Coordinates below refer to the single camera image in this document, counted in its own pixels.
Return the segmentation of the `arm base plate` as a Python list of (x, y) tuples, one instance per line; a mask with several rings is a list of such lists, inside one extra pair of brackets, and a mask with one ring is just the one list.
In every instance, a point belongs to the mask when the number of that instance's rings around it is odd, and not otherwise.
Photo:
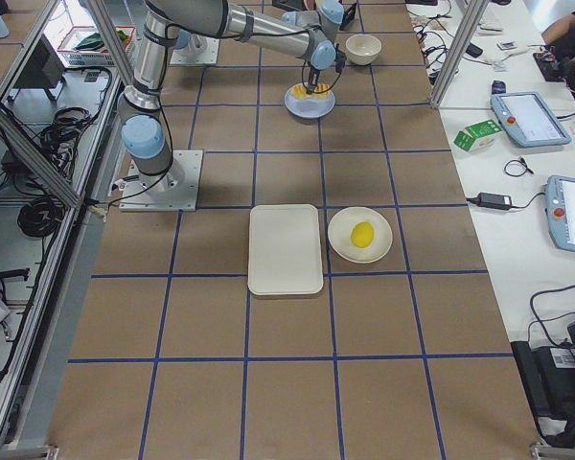
[(125, 212), (193, 212), (196, 209), (202, 169), (202, 150), (175, 150), (172, 168), (162, 180), (151, 187), (154, 179), (140, 174), (133, 160), (128, 174), (136, 178), (123, 188), (126, 196), (118, 202)]
[(176, 41), (171, 66), (214, 66), (219, 55), (219, 41), (182, 31)]

